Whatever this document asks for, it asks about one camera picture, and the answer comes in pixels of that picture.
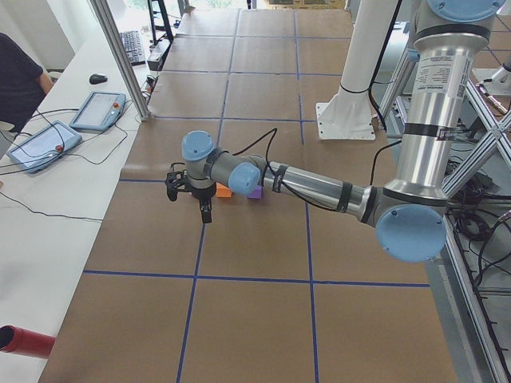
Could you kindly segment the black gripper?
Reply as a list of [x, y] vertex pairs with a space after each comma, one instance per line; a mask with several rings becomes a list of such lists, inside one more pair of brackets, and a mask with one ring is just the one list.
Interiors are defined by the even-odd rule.
[[191, 187], [192, 195], [200, 201], [200, 214], [203, 223], [212, 222], [211, 198], [216, 194], [216, 185], [211, 184], [207, 188]]

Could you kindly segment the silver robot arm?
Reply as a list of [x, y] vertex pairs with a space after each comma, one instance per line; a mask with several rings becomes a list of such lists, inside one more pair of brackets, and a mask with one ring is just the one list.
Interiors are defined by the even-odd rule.
[[376, 230], [380, 246], [396, 259], [432, 259], [446, 242], [442, 181], [473, 57], [488, 45], [500, 8], [499, 1], [424, 1], [418, 7], [418, 69], [396, 175], [386, 185], [359, 187], [266, 157], [236, 156], [216, 147], [208, 133], [193, 131], [181, 143], [184, 169], [167, 176], [168, 197], [191, 193], [208, 223], [218, 184], [241, 195], [268, 187], [355, 216]]

